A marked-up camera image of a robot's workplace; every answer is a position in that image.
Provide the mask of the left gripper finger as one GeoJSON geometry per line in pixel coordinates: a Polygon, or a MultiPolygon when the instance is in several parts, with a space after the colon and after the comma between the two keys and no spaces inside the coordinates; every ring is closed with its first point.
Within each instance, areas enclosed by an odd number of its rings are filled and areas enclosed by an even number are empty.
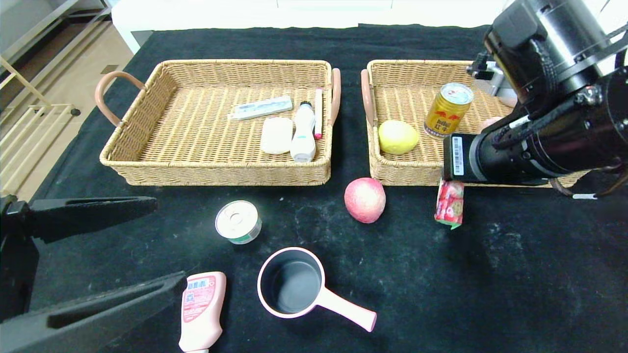
{"type": "Polygon", "coordinates": [[[178,271],[19,315],[1,324],[1,351],[95,353],[173,305],[185,278],[178,271]]]}
{"type": "Polygon", "coordinates": [[[127,223],[157,208],[157,199],[146,196],[37,200],[27,207],[22,228],[48,244],[127,223]]]}

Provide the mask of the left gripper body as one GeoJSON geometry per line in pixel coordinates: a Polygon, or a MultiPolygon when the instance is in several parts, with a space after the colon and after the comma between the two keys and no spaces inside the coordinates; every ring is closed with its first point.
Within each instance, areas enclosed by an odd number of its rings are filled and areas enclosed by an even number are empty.
{"type": "Polygon", "coordinates": [[[38,249],[29,225],[30,209],[14,195],[1,199],[0,320],[27,313],[33,292],[38,249]]]}

